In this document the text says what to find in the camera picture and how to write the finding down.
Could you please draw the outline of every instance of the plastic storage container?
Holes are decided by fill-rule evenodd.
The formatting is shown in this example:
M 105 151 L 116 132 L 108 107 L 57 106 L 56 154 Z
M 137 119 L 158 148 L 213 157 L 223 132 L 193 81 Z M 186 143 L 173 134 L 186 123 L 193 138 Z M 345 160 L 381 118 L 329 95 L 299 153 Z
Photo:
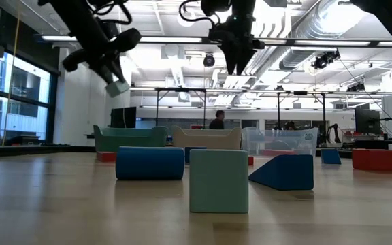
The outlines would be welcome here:
M 242 131 L 243 150 L 252 156 L 275 157 L 281 154 L 316 155 L 317 128 L 296 131 L 266 130 L 247 127 Z

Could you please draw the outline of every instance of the foam block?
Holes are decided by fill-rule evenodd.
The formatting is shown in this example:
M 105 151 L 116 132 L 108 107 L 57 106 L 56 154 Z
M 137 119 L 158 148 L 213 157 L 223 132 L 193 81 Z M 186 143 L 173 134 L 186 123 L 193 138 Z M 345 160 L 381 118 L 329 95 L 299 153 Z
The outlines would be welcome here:
M 185 148 L 185 162 L 190 163 L 190 151 L 197 149 L 206 149 L 205 146 L 188 146 Z
M 248 212 L 246 151 L 192 150 L 190 162 L 190 212 Z
M 249 165 L 253 165 L 253 162 L 254 162 L 254 157 L 253 156 L 249 156 L 248 157 L 248 164 Z
M 114 152 L 96 152 L 96 159 L 101 162 L 115 162 L 116 153 Z
M 119 180 L 181 180 L 184 150 L 172 147 L 120 147 L 116 159 Z
M 354 149 L 352 164 L 354 169 L 392 171 L 392 150 Z
M 249 175 L 249 180 L 281 191 L 312 190 L 312 155 L 280 155 Z
M 321 149 L 321 162 L 324 164 L 341 164 L 337 149 Z

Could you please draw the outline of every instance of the window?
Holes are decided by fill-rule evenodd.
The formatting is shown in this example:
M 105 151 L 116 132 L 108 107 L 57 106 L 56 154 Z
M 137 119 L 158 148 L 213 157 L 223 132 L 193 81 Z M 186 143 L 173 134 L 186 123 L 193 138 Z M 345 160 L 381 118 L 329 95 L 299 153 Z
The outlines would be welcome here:
M 20 135 L 46 140 L 50 81 L 49 72 L 4 53 L 0 58 L 0 140 L 4 129 L 6 141 Z
M 19 135 L 35 135 L 41 140 L 46 138 L 48 108 L 31 105 L 0 97 L 0 138 L 4 136 L 5 114 L 7 113 L 6 139 Z
M 5 53 L 0 58 L 0 91 L 9 92 L 12 75 L 12 95 L 32 99 L 42 103 L 49 102 L 51 74 L 21 59 Z

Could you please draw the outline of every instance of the computer monitor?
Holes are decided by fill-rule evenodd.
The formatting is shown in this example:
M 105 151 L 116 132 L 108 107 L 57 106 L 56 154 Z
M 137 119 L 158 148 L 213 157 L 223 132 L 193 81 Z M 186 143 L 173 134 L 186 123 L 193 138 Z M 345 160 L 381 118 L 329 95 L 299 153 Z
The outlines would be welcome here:
M 380 114 L 375 110 L 355 108 L 355 125 L 358 133 L 380 135 Z
M 117 128 L 133 129 L 135 128 L 136 116 L 136 107 L 112 109 L 112 123 L 110 126 Z

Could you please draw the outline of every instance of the red cushion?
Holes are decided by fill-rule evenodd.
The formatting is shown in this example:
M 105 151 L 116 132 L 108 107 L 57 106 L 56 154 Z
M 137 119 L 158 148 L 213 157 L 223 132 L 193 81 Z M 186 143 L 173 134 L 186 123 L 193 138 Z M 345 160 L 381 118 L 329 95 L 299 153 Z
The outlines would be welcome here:
M 116 161 L 116 153 L 114 152 L 97 152 L 96 159 L 101 162 L 114 162 Z
M 262 155 L 276 157 L 282 154 L 295 154 L 292 150 L 262 150 Z
M 352 164 L 354 169 L 392 171 L 392 150 L 355 149 Z
M 249 157 L 248 157 L 248 163 L 249 163 L 249 165 L 253 165 L 253 161 L 254 161 L 254 158 L 253 158 L 252 156 L 249 156 Z

